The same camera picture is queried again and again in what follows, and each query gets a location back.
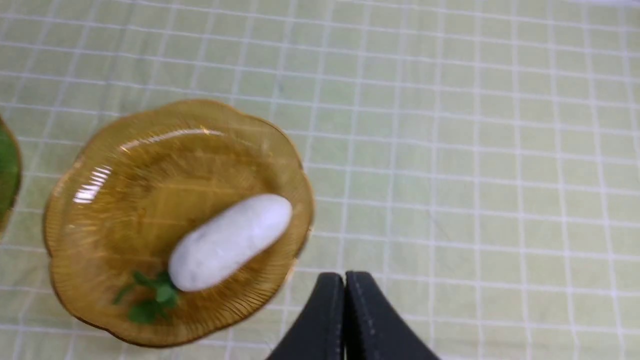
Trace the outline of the right gripper black left finger radish side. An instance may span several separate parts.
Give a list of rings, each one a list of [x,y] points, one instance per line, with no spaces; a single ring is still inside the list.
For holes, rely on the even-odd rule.
[[[345,283],[338,273],[322,272],[291,328],[269,360],[343,360]]]

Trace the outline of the right gripper black right finger radish side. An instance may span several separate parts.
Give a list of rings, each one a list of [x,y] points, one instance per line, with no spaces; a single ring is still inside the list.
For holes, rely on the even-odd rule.
[[[345,351],[348,360],[438,360],[365,271],[345,274]]]

